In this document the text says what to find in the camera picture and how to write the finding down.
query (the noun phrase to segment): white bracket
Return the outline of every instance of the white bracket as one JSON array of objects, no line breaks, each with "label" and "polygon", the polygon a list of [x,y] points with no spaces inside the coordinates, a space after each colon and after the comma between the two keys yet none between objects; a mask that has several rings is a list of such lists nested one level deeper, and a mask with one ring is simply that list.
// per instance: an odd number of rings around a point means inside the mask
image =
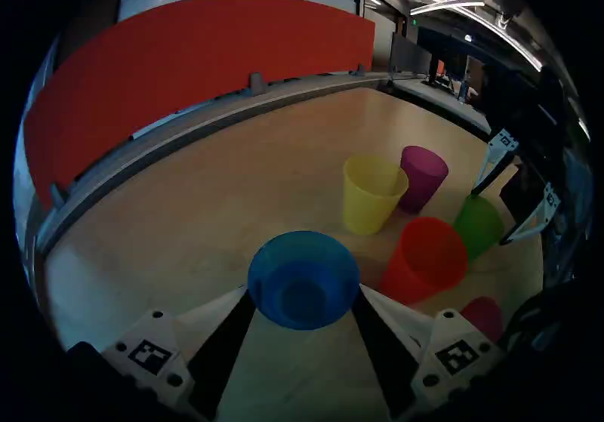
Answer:
[{"label": "white bracket", "polygon": [[446,309],[431,318],[364,285],[361,291],[419,364],[411,381],[416,401],[398,422],[454,399],[504,357],[503,350],[456,310]]},{"label": "white bracket", "polygon": [[431,411],[474,385],[504,357],[504,351],[459,312],[434,317],[430,343],[411,382],[418,398],[413,414]]},{"label": "white bracket", "polygon": [[242,285],[178,317],[151,310],[102,356],[120,374],[134,379],[139,389],[152,390],[160,403],[205,420],[188,401],[195,380],[187,365],[245,291]]},{"label": "white bracket", "polygon": [[[499,134],[488,142],[485,160],[482,162],[482,167],[472,189],[480,185],[493,172],[507,153],[516,151],[518,145],[518,140],[514,139],[505,129],[499,131]],[[492,166],[488,172],[485,172],[488,164]]]},{"label": "white bracket", "polygon": [[[507,235],[505,235],[505,237],[503,237],[501,244],[508,244],[517,239],[523,239],[527,236],[534,235],[535,233],[540,233],[553,219],[553,216],[558,209],[558,205],[560,205],[560,199],[554,192],[551,183],[547,183],[543,190],[543,200],[539,202],[539,205],[537,205],[533,212],[530,213],[520,225],[515,226]],[[525,229],[534,218],[537,219],[536,224],[529,229]]]}]

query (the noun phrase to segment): green cup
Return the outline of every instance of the green cup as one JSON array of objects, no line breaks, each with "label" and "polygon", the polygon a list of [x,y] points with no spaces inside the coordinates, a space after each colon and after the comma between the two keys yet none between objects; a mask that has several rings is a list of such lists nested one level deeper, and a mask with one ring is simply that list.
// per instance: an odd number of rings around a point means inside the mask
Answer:
[{"label": "green cup", "polygon": [[499,213],[491,202],[480,196],[466,197],[453,228],[466,246],[468,262],[497,244],[504,234]]}]

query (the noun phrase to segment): red wall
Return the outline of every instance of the red wall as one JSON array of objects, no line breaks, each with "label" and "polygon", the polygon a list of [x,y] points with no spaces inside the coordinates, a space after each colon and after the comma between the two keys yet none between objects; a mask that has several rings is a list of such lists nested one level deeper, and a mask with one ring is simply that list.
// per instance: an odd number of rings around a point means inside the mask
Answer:
[{"label": "red wall", "polygon": [[301,0],[186,0],[102,32],[59,67],[24,125],[42,203],[135,131],[248,86],[371,66],[374,24]]}]

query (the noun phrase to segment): red cup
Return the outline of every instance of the red cup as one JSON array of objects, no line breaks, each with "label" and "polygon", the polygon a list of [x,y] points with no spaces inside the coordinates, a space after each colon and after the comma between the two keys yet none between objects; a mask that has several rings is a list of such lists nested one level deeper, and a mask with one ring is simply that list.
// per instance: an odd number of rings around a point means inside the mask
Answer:
[{"label": "red cup", "polygon": [[481,296],[465,306],[460,314],[491,342],[504,334],[504,316],[494,299]]},{"label": "red cup", "polygon": [[418,217],[402,231],[378,289],[402,304],[413,304],[456,286],[466,269],[466,248],[453,227],[434,217]]}]

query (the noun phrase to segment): wooden surface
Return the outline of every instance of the wooden surface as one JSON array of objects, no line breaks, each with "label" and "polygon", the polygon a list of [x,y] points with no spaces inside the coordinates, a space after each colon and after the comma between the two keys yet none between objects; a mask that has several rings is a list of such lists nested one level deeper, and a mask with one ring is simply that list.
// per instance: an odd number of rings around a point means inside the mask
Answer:
[{"label": "wooden surface", "polygon": [[[354,254],[362,281],[376,286],[411,217],[395,211],[374,236],[347,232],[341,223],[342,167],[359,152],[398,162],[410,144],[430,148],[447,162],[449,176],[422,214],[452,223],[486,144],[372,89],[263,114],[157,162],[102,199],[50,253],[48,293],[60,339],[66,347],[86,340],[104,348],[149,308],[177,315],[204,304],[245,283],[255,251],[290,230],[335,237]],[[512,220],[498,192],[514,170],[508,168],[484,193],[506,227]],[[499,301],[508,321],[541,289],[541,280],[535,236],[491,249],[458,287],[417,307],[429,314],[444,307],[460,310],[487,295]],[[359,420],[383,419],[384,402],[363,348],[350,314],[326,329],[302,333],[275,328],[256,313],[220,419],[241,420],[247,408],[257,415],[254,420],[277,420],[277,414],[333,420],[333,408],[344,400],[355,402],[350,414],[359,405],[366,409]],[[335,400],[316,407],[307,400],[327,392],[335,392]]]}]

